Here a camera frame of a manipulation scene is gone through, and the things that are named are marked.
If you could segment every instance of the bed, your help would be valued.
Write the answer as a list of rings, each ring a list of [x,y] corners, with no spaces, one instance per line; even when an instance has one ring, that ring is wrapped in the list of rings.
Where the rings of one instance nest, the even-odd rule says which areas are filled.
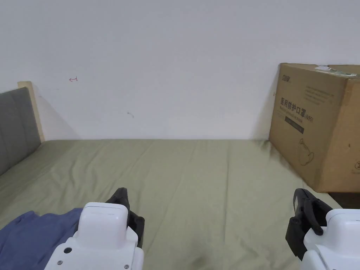
[[[145,270],[299,268],[285,233],[294,190],[312,190],[269,141],[43,141],[37,118],[38,147],[0,176],[0,228],[29,210],[61,214],[126,187],[130,209],[145,218]]]

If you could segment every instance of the screw hole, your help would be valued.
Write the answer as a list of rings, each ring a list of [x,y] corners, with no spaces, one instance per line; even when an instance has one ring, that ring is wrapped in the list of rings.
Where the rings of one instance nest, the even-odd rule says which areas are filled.
[[[67,254],[67,253],[70,253],[71,251],[72,251],[72,248],[65,248],[65,249],[64,249],[64,253],[66,253],[66,254]]]

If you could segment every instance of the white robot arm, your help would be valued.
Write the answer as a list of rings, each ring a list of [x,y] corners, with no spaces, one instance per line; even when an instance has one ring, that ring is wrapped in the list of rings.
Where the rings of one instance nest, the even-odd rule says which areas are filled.
[[[125,200],[119,200],[116,193],[115,199],[113,196],[109,200],[115,203],[87,203],[80,215],[78,230],[55,249],[45,270],[141,270],[144,252],[139,237],[142,240],[144,219],[129,213],[127,191],[120,190],[122,195],[124,192]]]
[[[334,209],[309,191],[294,194],[286,240],[301,270],[360,269],[360,210]]]

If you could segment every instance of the blue cloth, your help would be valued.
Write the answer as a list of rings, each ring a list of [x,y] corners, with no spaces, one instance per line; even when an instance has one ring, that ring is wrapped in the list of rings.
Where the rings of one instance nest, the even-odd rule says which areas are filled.
[[[38,216],[27,212],[0,230],[0,270],[43,270],[55,248],[74,235],[82,209]]]

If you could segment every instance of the printed line drawing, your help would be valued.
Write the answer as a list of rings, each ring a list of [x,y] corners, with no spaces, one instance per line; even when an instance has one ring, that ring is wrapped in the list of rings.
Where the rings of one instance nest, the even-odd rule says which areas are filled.
[[[304,139],[299,141],[298,157],[301,166],[309,164],[314,159],[314,152],[311,152],[310,149],[306,146]]]

